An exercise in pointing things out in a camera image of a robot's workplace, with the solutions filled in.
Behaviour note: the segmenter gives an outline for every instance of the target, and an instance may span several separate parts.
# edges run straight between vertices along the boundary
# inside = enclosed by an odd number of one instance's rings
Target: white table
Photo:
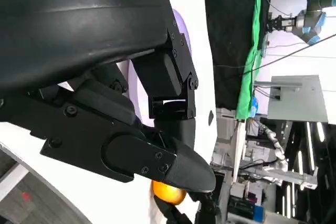
[[[216,109],[204,0],[170,1],[186,22],[199,78],[199,88],[195,92],[195,150],[210,162],[217,128],[216,117],[208,126],[209,112],[212,110],[215,115]],[[25,129],[0,123],[0,147],[92,223],[165,223],[152,199],[149,179],[135,175],[133,182],[123,184],[40,155],[43,143],[44,141],[30,136]],[[179,210],[193,221],[197,207],[198,203],[187,197]]]

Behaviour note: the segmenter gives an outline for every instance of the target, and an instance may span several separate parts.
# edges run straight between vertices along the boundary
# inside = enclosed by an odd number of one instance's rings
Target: equipment
[[[213,199],[212,193],[192,193],[189,196],[194,202],[199,201],[201,208],[196,214],[195,224],[220,224],[222,222],[222,213],[217,202]],[[192,224],[186,214],[180,211],[170,203],[161,200],[159,197],[154,196],[156,205],[161,213],[167,218],[167,224]]]
[[[189,147],[198,79],[169,0],[1,1],[0,121],[45,140],[42,155],[124,183],[136,173],[214,189],[213,171]],[[127,59],[155,128],[122,95],[115,63]]]
[[[267,31],[283,30],[301,38],[312,45],[320,40],[319,34],[324,25],[326,13],[324,8],[336,6],[336,0],[307,0],[307,9],[302,10],[296,17],[283,18],[279,15],[267,24]]]

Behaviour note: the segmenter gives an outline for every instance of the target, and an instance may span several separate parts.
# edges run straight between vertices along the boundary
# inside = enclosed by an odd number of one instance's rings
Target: black curtain
[[[255,0],[205,0],[214,62],[217,108],[236,109],[246,58],[252,47]],[[262,0],[259,41],[264,39],[269,4]]]

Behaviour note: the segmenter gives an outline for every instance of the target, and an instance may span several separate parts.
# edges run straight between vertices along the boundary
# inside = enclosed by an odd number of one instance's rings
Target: white wall
[[[282,12],[293,13],[296,16],[302,9],[306,8],[307,0],[271,0],[271,3]],[[324,11],[327,12],[327,16],[336,16],[336,7],[326,8]],[[273,7],[270,7],[270,12],[273,12],[273,17],[281,14]],[[323,39],[333,33],[336,33],[336,18],[330,17],[327,18],[325,25],[322,27],[320,37]],[[269,47],[303,42],[293,34],[283,31],[275,31],[269,34],[268,40],[270,42]],[[291,47],[268,48],[261,65],[305,46],[307,45],[300,44]],[[329,123],[336,124],[336,37],[271,64],[269,67],[262,68],[257,80],[270,81],[272,76],[308,74],[318,74],[320,76],[328,120]],[[267,114],[268,98],[261,94],[257,94],[257,98],[259,100],[258,113]]]

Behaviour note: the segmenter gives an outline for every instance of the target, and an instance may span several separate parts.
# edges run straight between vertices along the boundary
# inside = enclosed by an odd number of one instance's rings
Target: green cloth
[[[252,47],[247,56],[244,72],[259,67],[261,63],[261,51],[258,50],[259,32],[260,32],[260,10],[261,0],[256,0],[254,4],[253,26],[252,26]],[[242,85],[236,110],[236,119],[243,120],[249,117],[251,109],[251,100],[253,93],[253,81],[258,71],[249,72],[243,75]]]

